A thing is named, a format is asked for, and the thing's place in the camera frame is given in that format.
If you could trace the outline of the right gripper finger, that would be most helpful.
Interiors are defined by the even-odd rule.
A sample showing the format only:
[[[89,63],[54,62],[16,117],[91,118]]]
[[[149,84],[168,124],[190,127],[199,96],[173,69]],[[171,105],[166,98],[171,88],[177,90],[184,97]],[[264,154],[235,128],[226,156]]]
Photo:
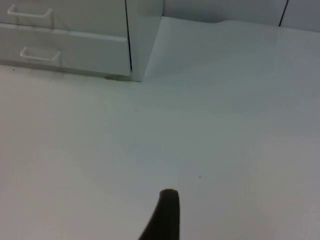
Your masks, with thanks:
[[[180,198],[175,189],[164,189],[140,240],[180,239]]]

